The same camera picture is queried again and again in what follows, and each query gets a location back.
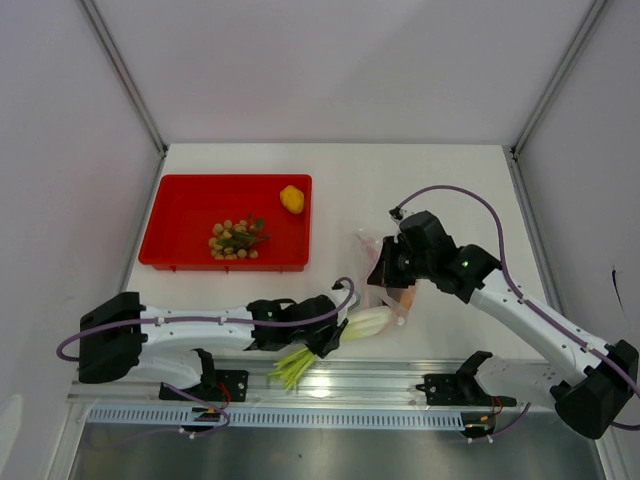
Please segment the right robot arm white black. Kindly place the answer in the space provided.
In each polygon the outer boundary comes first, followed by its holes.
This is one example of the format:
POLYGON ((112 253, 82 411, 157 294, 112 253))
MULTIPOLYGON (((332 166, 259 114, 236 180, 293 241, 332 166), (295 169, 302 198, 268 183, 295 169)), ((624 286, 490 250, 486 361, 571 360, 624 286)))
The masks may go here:
POLYGON ((428 211, 390 212, 398 226, 382 243, 367 282, 406 289, 428 280, 444 294, 488 314, 536 350, 547 369, 511 365, 476 352, 459 368, 458 395, 468 403, 507 396, 554 410, 576 433, 599 439, 634 394, 639 352, 573 324, 508 279, 505 264, 477 245, 457 246, 428 211))

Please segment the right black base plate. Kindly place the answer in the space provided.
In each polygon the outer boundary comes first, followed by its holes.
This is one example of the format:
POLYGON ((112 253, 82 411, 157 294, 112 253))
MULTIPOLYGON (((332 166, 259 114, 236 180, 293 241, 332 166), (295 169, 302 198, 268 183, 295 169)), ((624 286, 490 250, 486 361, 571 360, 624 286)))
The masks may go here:
POLYGON ((423 393, 430 406, 515 407, 514 398, 500 396, 499 401, 486 394, 473 377, 458 374, 425 374, 415 389, 423 393))

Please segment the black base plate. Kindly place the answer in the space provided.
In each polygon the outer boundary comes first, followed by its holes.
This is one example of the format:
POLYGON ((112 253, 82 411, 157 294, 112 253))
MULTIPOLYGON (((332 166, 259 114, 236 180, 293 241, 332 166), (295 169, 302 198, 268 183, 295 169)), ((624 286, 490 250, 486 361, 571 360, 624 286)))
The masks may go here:
POLYGON ((217 370, 213 380, 201 379, 198 384, 182 389, 182 392, 208 402, 244 402, 248 380, 247 370, 217 370))
POLYGON ((486 394, 473 377, 458 374, 425 374, 415 389, 423 393, 430 406, 515 407, 514 398, 500 396, 499 401, 486 394))

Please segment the yellow potato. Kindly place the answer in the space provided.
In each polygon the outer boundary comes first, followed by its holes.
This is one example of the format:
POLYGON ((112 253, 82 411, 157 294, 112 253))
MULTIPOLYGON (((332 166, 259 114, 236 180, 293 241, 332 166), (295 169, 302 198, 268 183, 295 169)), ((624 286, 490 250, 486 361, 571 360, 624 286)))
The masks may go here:
POLYGON ((305 194, 293 185, 287 185, 279 192, 281 205, 290 213, 300 215, 305 208, 305 194))

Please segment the orange purple sweet potato slice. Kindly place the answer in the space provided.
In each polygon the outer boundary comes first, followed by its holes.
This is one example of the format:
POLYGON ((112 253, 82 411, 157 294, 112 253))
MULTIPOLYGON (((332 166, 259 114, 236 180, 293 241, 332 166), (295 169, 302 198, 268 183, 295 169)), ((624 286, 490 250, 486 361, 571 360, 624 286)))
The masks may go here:
POLYGON ((416 295, 416 286, 410 286, 406 289, 389 288, 387 294, 392 300, 393 310, 397 315, 406 315, 414 302, 416 295))

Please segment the bunch of tan longans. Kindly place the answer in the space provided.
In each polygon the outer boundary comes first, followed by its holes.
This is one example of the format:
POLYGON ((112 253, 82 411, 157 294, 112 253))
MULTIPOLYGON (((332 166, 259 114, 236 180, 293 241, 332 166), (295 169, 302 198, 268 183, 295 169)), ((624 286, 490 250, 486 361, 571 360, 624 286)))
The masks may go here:
POLYGON ((248 214, 237 222, 225 220, 216 223, 207 245, 215 260, 256 260, 258 245, 269 239, 265 220, 248 214))

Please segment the right aluminium frame post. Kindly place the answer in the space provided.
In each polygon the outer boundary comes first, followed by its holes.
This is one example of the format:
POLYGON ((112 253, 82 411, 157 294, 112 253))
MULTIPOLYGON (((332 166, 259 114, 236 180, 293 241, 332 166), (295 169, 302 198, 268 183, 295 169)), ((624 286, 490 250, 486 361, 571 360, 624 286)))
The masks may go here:
POLYGON ((589 3, 586 13, 581 18, 534 108, 510 148, 511 157, 515 161, 520 158, 542 124, 612 4, 613 1, 609 0, 593 0, 589 3))

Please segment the aluminium mounting rail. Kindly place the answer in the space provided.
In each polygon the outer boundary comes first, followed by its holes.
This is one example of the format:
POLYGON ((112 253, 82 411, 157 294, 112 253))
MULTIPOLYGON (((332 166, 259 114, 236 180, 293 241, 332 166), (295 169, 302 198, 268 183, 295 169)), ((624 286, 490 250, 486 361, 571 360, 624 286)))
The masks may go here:
MULTIPOLYGON (((233 396, 232 406, 249 408, 320 408, 409 410, 426 407, 425 394, 416 390, 426 374, 453 374, 463 360, 320 360, 303 375, 297 387, 284 390, 268 374, 271 359, 216 359, 217 369, 246 370, 249 373, 245 401, 233 396)), ((526 373, 543 378, 551 385, 560 383, 560 370, 541 361, 507 360, 498 373, 526 373)), ((527 383, 537 378, 527 379, 527 383)), ((66 400, 77 404, 120 403, 143 405, 186 405, 161 402, 159 383, 126 378, 109 384, 82 384, 73 380, 66 400)))

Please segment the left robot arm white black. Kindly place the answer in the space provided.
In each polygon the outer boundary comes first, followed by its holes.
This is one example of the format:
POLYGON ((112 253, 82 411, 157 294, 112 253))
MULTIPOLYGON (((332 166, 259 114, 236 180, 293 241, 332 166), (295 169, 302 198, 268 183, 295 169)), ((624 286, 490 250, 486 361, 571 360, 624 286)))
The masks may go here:
POLYGON ((80 320, 78 379, 106 384, 125 377, 169 383, 197 400, 212 398, 222 376, 217 351, 279 352, 304 345, 325 357, 340 344, 357 294, 334 288, 297 302, 255 300, 218 312, 143 306, 123 292, 80 320))

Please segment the left aluminium frame post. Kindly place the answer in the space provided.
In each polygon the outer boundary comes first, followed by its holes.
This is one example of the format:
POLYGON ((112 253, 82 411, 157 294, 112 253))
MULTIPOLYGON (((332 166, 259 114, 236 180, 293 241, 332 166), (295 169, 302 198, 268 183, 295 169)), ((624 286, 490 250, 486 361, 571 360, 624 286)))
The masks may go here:
POLYGON ((78 0, 77 6, 84 15, 84 18, 94 34, 107 62, 120 84, 129 104, 137 116, 141 126, 146 132, 154 150, 164 156, 168 146, 164 141, 160 130, 155 122, 146 102, 132 76, 127 62, 122 55, 117 42, 102 15, 98 2, 94 0, 78 0))

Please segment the clear pink-dotted zip bag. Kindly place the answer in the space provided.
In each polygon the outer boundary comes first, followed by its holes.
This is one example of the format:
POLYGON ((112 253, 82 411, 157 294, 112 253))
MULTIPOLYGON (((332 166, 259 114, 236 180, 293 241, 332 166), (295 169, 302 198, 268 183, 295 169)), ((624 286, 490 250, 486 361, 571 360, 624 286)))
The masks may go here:
POLYGON ((392 300, 387 294, 388 289, 367 284, 367 278, 380 256, 383 237, 384 234, 377 230, 366 228, 355 230, 350 240, 350 253, 347 255, 349 275, 354 280, 360 295, 359 310, 388 306, 397 316, 391 325, 404 327, 408 323, 410 311, 406 315, 397 315, 393 310, 392 300))

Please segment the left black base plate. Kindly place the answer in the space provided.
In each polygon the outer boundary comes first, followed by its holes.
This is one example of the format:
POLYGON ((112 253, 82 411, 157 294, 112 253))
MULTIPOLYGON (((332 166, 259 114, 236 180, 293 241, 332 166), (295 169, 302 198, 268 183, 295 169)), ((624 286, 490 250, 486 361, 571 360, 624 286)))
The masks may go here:
POLYGON ((217 370, 213 380, 201 379, 198 384, 182 389, 182 392, 208 402, 244 402, 248 380, 247 370, 217 370))

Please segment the aluminium frame post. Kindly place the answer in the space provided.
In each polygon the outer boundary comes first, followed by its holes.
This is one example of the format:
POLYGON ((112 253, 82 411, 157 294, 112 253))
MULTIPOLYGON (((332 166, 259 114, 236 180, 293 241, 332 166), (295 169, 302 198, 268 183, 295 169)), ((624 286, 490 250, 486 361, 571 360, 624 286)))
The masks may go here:
POLYGON ((609 0, 593 0, 589 3, 586 13, 581 18, 534 108, 510 148, 511 157, 515 161, 520 158, 542 124, 612 4, 613 1, 609 0))
POLYGON ((160 130, 155 122, 146 102, 132 76, 127 62, 122 55, 117 42, 102 15, 98 2, 94 0, 78 0, 77 6, 84 15, 84 18, 94 34, 107 62, 120 84, 129 104, 137 116, 141 126, 146 132, 154 150, 164 156, 168 146, 164 141, 160 130))

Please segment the green celery stalks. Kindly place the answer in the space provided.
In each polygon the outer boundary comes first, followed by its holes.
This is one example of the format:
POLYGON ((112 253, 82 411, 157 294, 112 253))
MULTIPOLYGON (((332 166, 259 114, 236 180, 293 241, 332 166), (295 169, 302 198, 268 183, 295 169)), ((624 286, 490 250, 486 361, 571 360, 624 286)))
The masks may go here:
MULTIPOLYGON (((397 316, 388 306, 379 306, 360 310, 347 319, 349 324, 340 338, 340 343, 342 340, 361 340, 378 335, 392 324, 397 316)), ((320 359, 322 358, 312 354, 306 346, 303 346, 276 361, 268 378, 280 383, 285 390, 292 390, 320 359)))

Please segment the red plastic tray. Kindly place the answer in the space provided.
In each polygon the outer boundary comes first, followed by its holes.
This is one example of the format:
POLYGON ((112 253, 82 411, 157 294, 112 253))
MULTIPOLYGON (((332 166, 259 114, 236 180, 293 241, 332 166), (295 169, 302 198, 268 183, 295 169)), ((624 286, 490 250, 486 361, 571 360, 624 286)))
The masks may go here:
POLYGON ((308 174, 173 174, 159 184, 138 261, 157 270, 300 272, 310 257, 312 178, 308 174), (300 215, 287 211, 279 192, 305 194, 300 215), (248 214, 263 218, 269 239, 256 260, 215 260, 207 241, 219 222, 248 214))

